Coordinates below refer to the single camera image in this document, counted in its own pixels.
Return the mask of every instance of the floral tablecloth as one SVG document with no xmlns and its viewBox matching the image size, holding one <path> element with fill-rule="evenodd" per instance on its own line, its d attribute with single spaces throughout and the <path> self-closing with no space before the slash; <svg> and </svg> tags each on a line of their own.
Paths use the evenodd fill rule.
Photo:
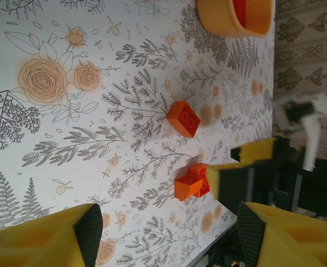
<svg viewBox="0 0 327 267">
<path fill-rule="evenodd" d="M 187 265 L 235 217 L 174 179 L 270 135 L 273 47 L 207 33 L 193 1 L 0 0 L 0 229 L 95 202 L 98 266 Z"/>
</svg>

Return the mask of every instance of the orange lego brick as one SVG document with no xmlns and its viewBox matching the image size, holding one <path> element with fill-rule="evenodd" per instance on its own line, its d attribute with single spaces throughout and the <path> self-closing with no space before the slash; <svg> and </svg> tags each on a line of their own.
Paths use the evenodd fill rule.
<svg viewBox="0 0 327 267">
<path fill-rule="evenodd" d="M 198 163 L 198 164 L 194 164 L 188 168 L 188 175 L 190 177 L 194 177 L 194 178 L 198 178 L 198 179 L 202 180 L 201 189 L 198 192 L 196 192 L 195 194 L 193 194 L 193 196 L 202 197 L 210 191 L 210 186 L 206 179 L 206 169 L 208 166 L 209 166 L 209 164 Z"/>
<path fill-rule="evenodd" d="M 167 120 L 182 136 L 193 138 L 201 120 L 186 101 L 176 101 Z"/>
<path fill-rule="evenodd" d="M 175 180 L 175 198 L 185 201 L 193 194 L 200 191 L 203 180 L 191 177 L 189 175 L 182 176 Z"/>
</svg>

